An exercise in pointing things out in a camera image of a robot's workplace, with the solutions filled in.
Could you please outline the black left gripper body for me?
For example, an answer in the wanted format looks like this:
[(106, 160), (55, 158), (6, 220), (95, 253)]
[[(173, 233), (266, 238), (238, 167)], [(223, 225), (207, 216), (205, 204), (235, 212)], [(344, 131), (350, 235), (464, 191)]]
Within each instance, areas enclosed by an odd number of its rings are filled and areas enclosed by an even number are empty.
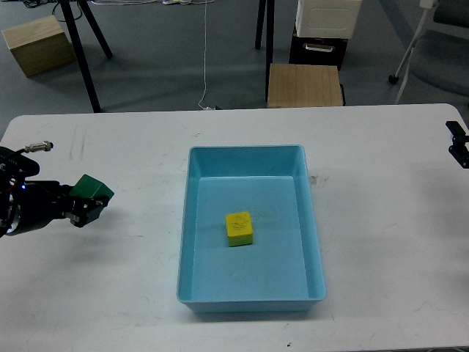
[(51, 221), (64, 219), (71, 210), (72, 187), (55, 180), (24, 182), (11, 193), (8, 235), (38, 230)]

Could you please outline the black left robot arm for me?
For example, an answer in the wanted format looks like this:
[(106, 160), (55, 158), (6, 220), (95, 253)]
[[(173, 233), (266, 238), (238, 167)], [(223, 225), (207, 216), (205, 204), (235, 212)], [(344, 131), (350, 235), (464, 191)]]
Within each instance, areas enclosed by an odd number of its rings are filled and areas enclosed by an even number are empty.
[(39, 174), (40, 165), (25, 154), (52, 149), (49, 141), (16, 151), (1, 148), (1, 236), (42, 229), (56, 219), (69, 219), (82, 228), (98, 219), (114, 196), (108, 186), (89, 175), (81, 176), (74, 186), (29, 180)]

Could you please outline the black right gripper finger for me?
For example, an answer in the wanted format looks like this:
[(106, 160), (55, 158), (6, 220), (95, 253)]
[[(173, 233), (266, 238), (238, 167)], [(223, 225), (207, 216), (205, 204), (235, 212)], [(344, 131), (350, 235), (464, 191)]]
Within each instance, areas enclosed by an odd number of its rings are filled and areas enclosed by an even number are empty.
[(449, 146), (448, 151), (463, 168), (468, 168), (468, 135), (465, 129), (457, 121), (447, 121), (446, 127), (451, 133), (452, 145)]

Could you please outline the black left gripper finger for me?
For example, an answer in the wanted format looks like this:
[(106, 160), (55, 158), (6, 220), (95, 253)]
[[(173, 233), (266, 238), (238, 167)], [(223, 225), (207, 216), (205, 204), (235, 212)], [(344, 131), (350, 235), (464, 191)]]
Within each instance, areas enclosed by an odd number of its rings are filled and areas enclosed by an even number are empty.
[(73, 197), (71, 209), (65, 212), (65, 217), (70, 223), (78, 228), (82, 228), (97, 220), (109, 204), (110, 197), (98, 196), (95, 198)]

